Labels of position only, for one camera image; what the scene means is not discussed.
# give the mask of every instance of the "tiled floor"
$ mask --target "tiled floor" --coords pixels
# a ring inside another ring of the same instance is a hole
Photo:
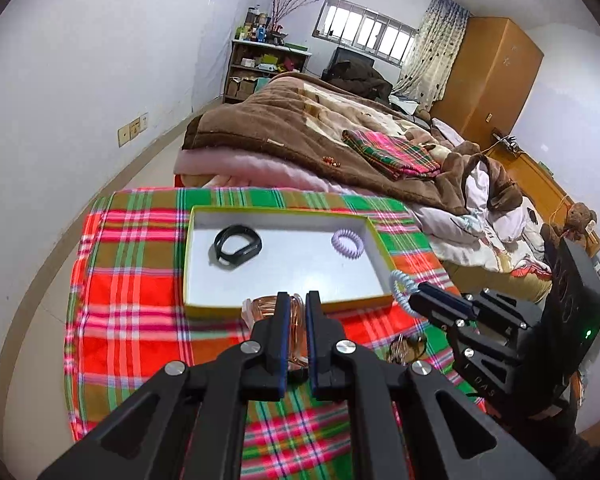
[[[173,186],[182,137],[162,150],[127,187]],[[24,339],[7,396],[3,460],[16,480],[35,479],[73,443],[64,402],[62,346],[69,280],[77,247],[62,265]]]

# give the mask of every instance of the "black fitness tracker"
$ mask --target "black fitness tracker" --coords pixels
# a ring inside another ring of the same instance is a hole
[[[244,235],[251,240],[251,243],[246,247],[238,249],[233,254],[223,253],[222,246],[229,237],[234,235]],[[262,240],[257,232],[250,227],[244,225],[231,225],[218,233],[216,240],[214,241],[214,249],[216,250],[216,258],[218,260],[224,260],[234,266],[240,266],[260,253],[262,250]]]

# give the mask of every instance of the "copper wire coil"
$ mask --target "copper wire coil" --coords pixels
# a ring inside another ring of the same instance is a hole
[[[297,294],[290,296],[291,314],[289,317],[289,370],[307,368],[309,360],[306,351],[306,327],[304,326],[304,301]],[[263,296],[251,301],[251,313],[255,321],[273,316],[276,311],[276,296]]]

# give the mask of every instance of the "metal screw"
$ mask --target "metal screw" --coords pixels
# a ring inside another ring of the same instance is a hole
[[[182,361],[171,361],[164,366],[164,371],[167,373],[167,375],[172,376],[182,375],[186,369],[187,365]]]
[[[348,339],[343,339],[336,343],[336,350],[341,354],[353,354],[356,351],[356,344]]]
[[[429,375],[431,373],[431,365],[426,361],[416,361],[411,364],[411,370],[418,375]]]
[[[240,345],[240,351],[243,354],[257,354],[260,351],[260,343],[249,339]]]

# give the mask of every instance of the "patterned curtain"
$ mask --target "patterned curtain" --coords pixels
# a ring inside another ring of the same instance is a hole
[[[427,110],[442,99],[469,15],[453,0],[431,1],[393,94],[414,99]]]

